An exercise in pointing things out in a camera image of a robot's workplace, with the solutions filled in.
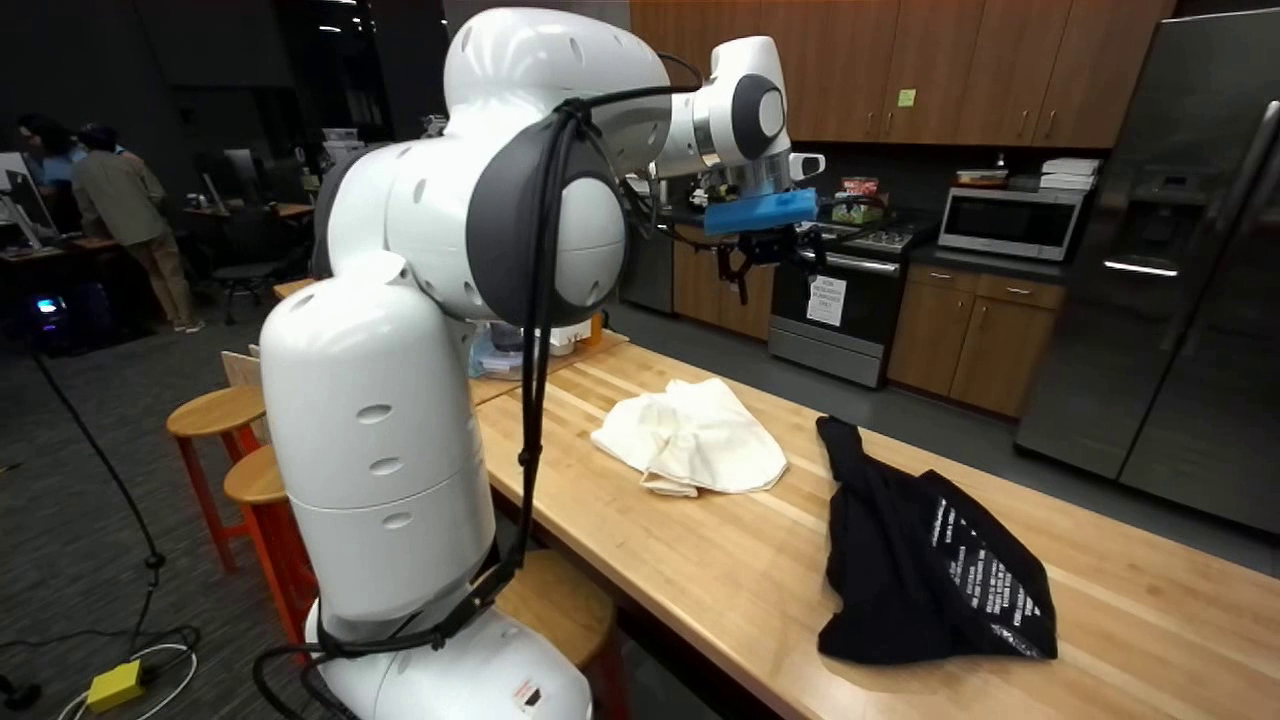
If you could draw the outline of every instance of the refrigerator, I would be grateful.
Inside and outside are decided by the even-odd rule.
[[[1280,534],[1280,8],[1157,28],[1016,449]]]

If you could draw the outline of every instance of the white cloth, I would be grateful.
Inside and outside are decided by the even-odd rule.
[[[723,381],[672,381],[618,399],[591,441],[643,478],[706,493],[768,489],[788,469],[784,449]]]

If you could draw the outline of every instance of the wooden stool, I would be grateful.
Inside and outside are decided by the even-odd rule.
[[[258,390],[216,390],[204,392],[189,404],[179,404],[176,411],[167,411],[167,437],[176,441],[189,481],[197,489],[198,500],[198,518],[204,530],[212,535],[216,559],[224,572],[234,572],[232,566],[232,540],[241,540],[247,530],[234,520],[224,520],[224,512],[216,510],[216,495],[207,493],[207,471],[198,465],[198,449],[197,441],[221,441],[226,451],[226,465],[234,465],[241,457],[247,457],[258,441],[250,437],[250,421],[264,418],[264,392]]]
[[[244,512],[275,622],[293,640],[298,640],[315,599],[315,572],[296,534],[275,451],[266,443],[247,451],[226,471],[224,493]],[[498,594],[496,609],[553,640],[561,656],[588,674],[596,706],[608,709],[599,717],[628,717],[611,599],[596,577],[574,568],[563,549],[531,549],[514,582]]]
[[[298,644],[306,609],[315,599],[315,572],[306,559],[306,543],[296,534],[270,443],[247,451],[226,471],[224,493],[241,506],[250,553],[266,582],[275,622],[282,625],[287,640]]]

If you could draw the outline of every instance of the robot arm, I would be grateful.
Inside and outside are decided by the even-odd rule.
[[[394,640],[470,605],[496,535],[461,329],[543,340],[599,307],[625,270],[625,173],[739,173],[728,230],[810,215],[788,196],[773,41],[719,43],[710,67],[706,90],[672,92],[656,54],[611,24],[478,13],[445,60],[445,135],[346,170],[328,215],[335,277],[266,316],[264,395],[319,582],[306,638],[378,649],[319,670],[361,717],[518,717],[518,688],[549,717],[588,709],[584,680],[496,613],[445,649]]]

